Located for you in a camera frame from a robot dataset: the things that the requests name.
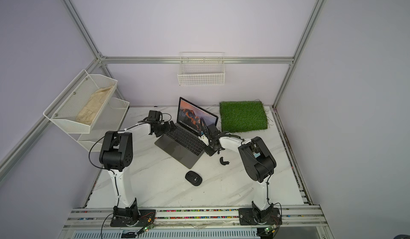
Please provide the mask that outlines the grey laptop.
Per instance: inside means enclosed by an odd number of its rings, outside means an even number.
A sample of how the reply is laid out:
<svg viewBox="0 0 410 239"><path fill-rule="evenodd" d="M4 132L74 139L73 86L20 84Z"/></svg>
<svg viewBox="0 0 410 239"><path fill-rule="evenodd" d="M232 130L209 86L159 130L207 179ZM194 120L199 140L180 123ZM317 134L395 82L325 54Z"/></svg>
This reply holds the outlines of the grey laptop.
<svg viewBox="0 0 410 239"><path fill-rule="evenodd" d="M201 121L216 125L218 116L180 97L175 129L162 135L155 145L183 166L193 168L206 147L201 140Z"/></svg>

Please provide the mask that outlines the black mouse battery cover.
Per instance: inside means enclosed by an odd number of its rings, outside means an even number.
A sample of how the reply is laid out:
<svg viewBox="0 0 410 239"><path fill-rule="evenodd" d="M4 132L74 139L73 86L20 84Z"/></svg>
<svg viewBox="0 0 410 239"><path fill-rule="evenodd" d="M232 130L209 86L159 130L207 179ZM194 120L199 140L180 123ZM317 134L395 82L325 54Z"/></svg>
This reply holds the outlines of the black mouse battery cover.
<svg viewBox="0 0 410 239"><path fill-rule="evenodd" d="M225 160L223 159L223 157L220 157L220 164L223 165L223 166L225 166L225 165L229 165L230 162L229 162L229 161L225 161Z"/></svg>

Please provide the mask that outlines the black wireless mouse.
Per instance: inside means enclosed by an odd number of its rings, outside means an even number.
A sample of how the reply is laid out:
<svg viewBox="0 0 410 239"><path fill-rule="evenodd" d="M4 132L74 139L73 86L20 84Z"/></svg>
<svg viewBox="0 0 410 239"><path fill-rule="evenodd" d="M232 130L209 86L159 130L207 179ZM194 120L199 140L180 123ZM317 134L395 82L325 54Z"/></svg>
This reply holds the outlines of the black wireless mouse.
<svg viewBox="0 0 410 239"><path fill-rule="evenodd" d="M187 172L185 179L193 186L200 186L203 181L202 177L194 171Z"/></svg>

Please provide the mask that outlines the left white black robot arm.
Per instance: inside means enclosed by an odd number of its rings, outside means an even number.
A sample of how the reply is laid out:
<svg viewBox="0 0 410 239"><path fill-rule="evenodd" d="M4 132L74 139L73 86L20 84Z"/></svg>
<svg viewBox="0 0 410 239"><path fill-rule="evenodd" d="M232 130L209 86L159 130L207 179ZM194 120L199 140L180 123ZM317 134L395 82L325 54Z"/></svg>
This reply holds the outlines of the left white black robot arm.
<svg viewBox="0 0 410 239"><path fill-rule="evenodd" d="M100 166L90 161L91 165L100 170L108 171L114 191L116 193L115 206L113 207L113 220L131 225L148 215L155 214L149 211L142 214L138 210L137 199L133 193L128 167L133 161L133 133L142 135L155 135L157 138L175 130L172 121L146 122L140 121L130 128L108 131L98 139L94 145L102 143L99 154Z"/></svg>

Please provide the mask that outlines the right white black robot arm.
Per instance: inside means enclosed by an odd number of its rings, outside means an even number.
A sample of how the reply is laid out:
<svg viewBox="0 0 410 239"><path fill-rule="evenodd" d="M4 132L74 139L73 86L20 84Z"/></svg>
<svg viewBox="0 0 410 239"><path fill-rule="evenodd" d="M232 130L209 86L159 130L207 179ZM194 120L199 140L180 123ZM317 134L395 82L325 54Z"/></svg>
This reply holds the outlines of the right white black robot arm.
<svg viewBox="0 0 410 239"><path fill-rule="evenodd" d="M274 174L277 163L263 139L244 139L222 132L214 124L206 125L202 118L199 139L205 144L205 152L209 156L227 149L240 155L247 175L260 184L262 192L266 192L266 199L252 201L252 218L258 224L267 222L274 209L274 204L269 199L269 179Z"/></svg>

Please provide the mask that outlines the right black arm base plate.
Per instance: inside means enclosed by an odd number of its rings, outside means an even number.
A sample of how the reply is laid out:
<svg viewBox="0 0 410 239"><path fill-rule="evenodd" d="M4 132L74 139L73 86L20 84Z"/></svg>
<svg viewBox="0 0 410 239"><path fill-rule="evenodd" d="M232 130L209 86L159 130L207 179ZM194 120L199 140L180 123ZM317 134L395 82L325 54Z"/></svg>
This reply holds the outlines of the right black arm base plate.
<svg viewBox="0 0 410 239"><path fill-rule="evenodd" d="M282 218L279 208L269 207L265 210L258 208L240 208L240 225L281 225Z"/></svg>

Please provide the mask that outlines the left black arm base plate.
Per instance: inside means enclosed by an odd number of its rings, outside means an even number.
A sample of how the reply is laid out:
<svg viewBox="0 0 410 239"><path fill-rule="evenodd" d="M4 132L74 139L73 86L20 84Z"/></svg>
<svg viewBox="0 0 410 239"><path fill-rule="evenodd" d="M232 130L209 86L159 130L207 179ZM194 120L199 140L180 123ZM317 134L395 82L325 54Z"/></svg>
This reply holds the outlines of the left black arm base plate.
<svg viewBox="0 0 410 239"><path fill-rule="evenodd" d="M156 210L139 209L135 217L122 217L115 214L111 220L111 227L146 227L154 223Z"/></svg>

